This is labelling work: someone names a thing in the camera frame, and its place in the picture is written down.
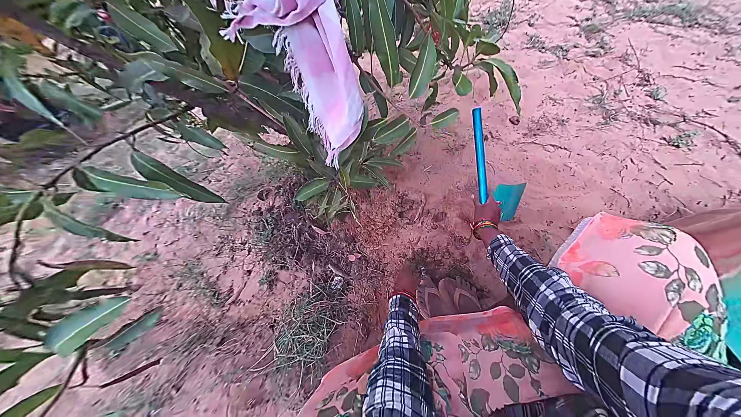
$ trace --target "pink towel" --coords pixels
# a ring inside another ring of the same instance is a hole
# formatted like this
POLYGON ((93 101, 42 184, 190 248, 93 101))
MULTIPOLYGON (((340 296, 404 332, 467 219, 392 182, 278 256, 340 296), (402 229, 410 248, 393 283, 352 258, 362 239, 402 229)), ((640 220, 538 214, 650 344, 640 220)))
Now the pink towel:
POLYGON ((239 29, 281 28, 273 43, 286 50, 285 68, 309 110, 309 130, 327 149, 327 165, 338 166, 339 152, 360 133, 363 99, 348 55, 334 0, 241 0, 225 2, 221 31, 234 42, 239 29))

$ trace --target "reddish soil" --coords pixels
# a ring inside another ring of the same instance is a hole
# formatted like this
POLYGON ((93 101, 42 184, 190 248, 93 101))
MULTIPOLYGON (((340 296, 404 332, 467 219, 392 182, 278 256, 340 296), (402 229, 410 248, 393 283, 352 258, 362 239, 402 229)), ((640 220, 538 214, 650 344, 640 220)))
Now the reddish soil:
MULTIPOLYGON (((489 304, 505 296, 468 231, 476 193, 470 118, 476 105, 483 108, 491 182, 528 182, 517 216, 502 229, 544 262, 582 218, 598 211, 665 221, 741 203, 741 146, 735 140, 741 137, 741 83, 734 76, 741 44, 733 32, 741 4, 697 6, 681 15, 661 9, 653 23, 640 21, 647 7, 659 4, 517 2, 500 44, 501 58, 513 65, 522 86, 519 122, 503 83, 491 99, 487 78, 475 71, 469 73, 472 96, 458 97, 451 85, 441 85, 438 101, 444 104, 433 111, 457 107, 460 121, 443 132, 420 129, 404 167, 390 171, 393 191, 359 196, 359 224, 348 219, 333 225, 333 239, 345 242, 337 253, 361 254, 358 266, 343 262, 346 272, 373 278, 353 282, 349 305, 362 312, 333 336, 325 370, 378 342, 389 287, 381 277, 391 276, 415 251, 446 267, 470 269, 489 304), (668 144, 688 139, 692 146, 668 144)), ((471 15, 491 20, 498 7, 474 2, 471 15)), ((389 94, 414 119, 422 103, 405 100, 405 91, 399 86, 389 94)), ((23 259, 39 274, 48 270, 33 266, 37 260, 99 257, 138 266, 85 277, 89 286, 141 285, 120 323, 154 306, 165 308, 163 321, 119 357, 98 354, 89 384, 156 358, 162 364, 105 390, 71 390, 55 415, 289 416, 316 386, 300 370, 261 373, 270 366, 276 319, 310 284, 299 268, 278 271, 272 289, 261 285, 265 267, 253 250, 254 213, 275 203, 259 191, 275 187, 281 171, 248 156, 236 139, 225 140, 228 155, 209 160, 152 137, 137 143, 224 195, 226 205, 180 200, 117 206, 81 193, 73 200, 75 215, 142 240, 93 243, 56 234, 44 220, 27 229, 23 259)), ((110 149, 96 163, 127 166, 123 154, 110 149)), ((6 256, 7 234, 0 246, 6 256)), ((15 345, 0 340, 2 347, 15 345)), ((0 410, 62 380, 68 366, 54 359, 27 375, 3 395, 0 410)))

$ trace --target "colorful bangle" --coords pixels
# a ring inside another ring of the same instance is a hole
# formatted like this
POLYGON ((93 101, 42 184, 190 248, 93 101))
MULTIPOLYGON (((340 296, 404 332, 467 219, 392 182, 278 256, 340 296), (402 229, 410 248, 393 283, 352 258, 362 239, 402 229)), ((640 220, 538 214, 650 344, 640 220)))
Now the colorful bangle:
POLYGON ((499 230, 499 227, 497 226, 497 223, 492 219, 481 219, 475 223, 471 224, 471 233, 473 233, 473 236, 481 240, 481 236, 479 236, 479 229, 483 229, 485 227, 493 227, 497 230, 499 230))
POLYGON ((397 289, 396 291, 392 292, 391 297, 393 297, 394 295, 406 295, 416 303, 416 296, 409 291, 405 291, 404 289, 397 289))

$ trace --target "blue handle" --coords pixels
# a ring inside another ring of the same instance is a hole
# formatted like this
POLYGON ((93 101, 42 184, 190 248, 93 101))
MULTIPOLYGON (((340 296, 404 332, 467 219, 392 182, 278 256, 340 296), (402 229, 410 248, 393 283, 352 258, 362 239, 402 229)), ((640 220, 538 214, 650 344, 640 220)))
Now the blue handle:
POLYGON ((484 155, 484 129, 481 125, 481 108, 474 108, 473 114, 473 143, 476 145, 476 173, 479 177, 479 203, 486 203, 489 198, 489 189, 486 186, 486 156, 484 155))

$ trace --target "checkered sleeve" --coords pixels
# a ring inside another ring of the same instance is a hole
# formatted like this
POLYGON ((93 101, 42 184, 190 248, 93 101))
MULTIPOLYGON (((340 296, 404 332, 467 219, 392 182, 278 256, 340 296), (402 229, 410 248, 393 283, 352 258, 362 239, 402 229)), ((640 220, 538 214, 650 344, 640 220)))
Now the checkered sleeve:
POLYGON ((431 417, 432 390, 419 350, 417 308, 405 295, 388 301, 388 319, 370 371, 363 415, 368 417, 431 417))
POLYGON ((618 416, 741 416, 741 372, 611 315, 503 234, 488 255, 536 340, 569 381, 618 416))

